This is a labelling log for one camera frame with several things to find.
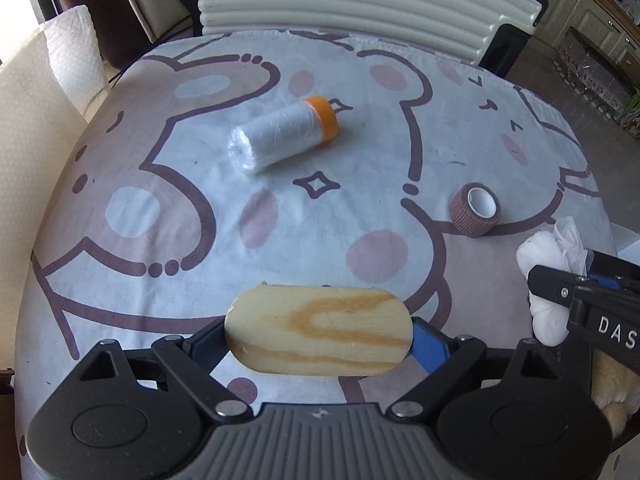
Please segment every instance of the masking film roll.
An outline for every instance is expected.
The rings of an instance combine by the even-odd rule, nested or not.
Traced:
[[[493,191],[479,182],[465,184],[449,204],[451,221],[465,236],[478,238],[500,219],[500,203]]]
[[[309,97],[233,129],[228,152],[245,173],[258,173],[276,162],[330,142],[338,122],[329,101]]]

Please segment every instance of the gray floor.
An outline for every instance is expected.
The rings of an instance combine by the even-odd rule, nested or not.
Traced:
[[[553,62],[526,47],[507,79],[555,106],[573,128],[589,161],[609,220],[640,233],[640,140],[632,139],[613,121],[566,86]]]

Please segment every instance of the screw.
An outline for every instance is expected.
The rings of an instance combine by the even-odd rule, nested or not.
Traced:
[[[220,416],[239,416],[247,409],[248,406],[242,400],[221,400],[216,404],[216,413]]]
[[[418,416],[424,411],[424,408],[414,400],[401,400],[391,407],[391,413],[401,418],[409,418]]]

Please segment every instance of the white plastic bag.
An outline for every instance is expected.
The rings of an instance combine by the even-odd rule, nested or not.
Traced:
[[[525,240],[516,251],[516,260],[525,278],[536,265],[586,275],[587,251],[571,216],[559,219],[553,233],[539,231]],[[569,309],[531,293],[529,303],[536,338],[546,346],[564,341]]]

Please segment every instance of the wooden block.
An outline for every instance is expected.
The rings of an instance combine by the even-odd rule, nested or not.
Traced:
[[[225,333],[234,356],[256,372],[370,376],[405,358],[413,327],[384,290],[264,284],[233,302]]]

